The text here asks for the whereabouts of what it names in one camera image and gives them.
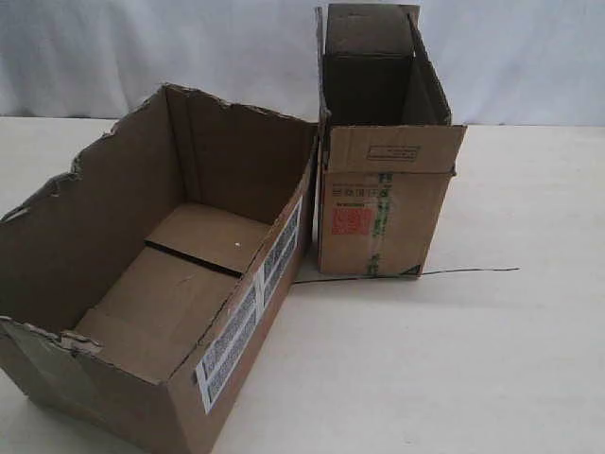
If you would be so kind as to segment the thin black line marker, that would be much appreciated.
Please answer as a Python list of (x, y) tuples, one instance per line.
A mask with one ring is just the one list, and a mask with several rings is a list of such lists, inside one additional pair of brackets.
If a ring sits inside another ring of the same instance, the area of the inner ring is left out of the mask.
[(357, 282), (357, 281), (368, 281), (368, 280), (409, 280), (418, 279), (423, 276), (433, 276), (440, 274), (456, 274), (456, 273), (469, 273), (469, 272), (512, 272), (520, 271), (520, 267), (511, 268), (469, 268), (469, 269), (451, 269), (451, 270), (436, 270), (436, 271), (424, 271), (419, 275), (411, 274), (397, 274), (390, 276), (352, 276), (352, 277), (332, 277), (326, 279), (311, 279), (311, 280), (299, 280), (295, 281), (293, 285), (306, 285), (306, 284), (321, 284), (331, 282)]

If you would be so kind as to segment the torn cardboard box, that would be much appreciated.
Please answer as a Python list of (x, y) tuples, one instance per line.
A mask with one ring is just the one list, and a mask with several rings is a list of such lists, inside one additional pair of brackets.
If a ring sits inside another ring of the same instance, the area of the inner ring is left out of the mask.
[(207, 453), (310, 241), (315, 124), (161, 87), (1, 219), (1, 366), (152, 453)]

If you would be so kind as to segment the tall taped cardboard box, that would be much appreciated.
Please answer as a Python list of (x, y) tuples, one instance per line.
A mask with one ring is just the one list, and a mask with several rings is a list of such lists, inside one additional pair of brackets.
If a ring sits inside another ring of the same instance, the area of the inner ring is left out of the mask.
[(420, 7), (317, 8), (319, 267), (420, 276), (466, 127), (419, 29)]

